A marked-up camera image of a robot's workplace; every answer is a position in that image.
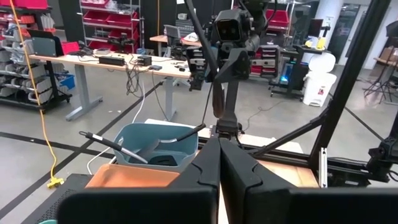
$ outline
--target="white container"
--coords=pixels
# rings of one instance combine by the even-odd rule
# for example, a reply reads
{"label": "white container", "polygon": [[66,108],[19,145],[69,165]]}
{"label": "white container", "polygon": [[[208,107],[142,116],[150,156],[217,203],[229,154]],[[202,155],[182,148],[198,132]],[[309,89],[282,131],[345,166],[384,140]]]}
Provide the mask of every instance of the white container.
{"label": "white container", "polygon": [[329,91],[336,82],[336,75],[330,74],[336,63],[332,54],[314,55],[308,67],[310,72],[305,76],[303,103],[309,106],[323,106]]}

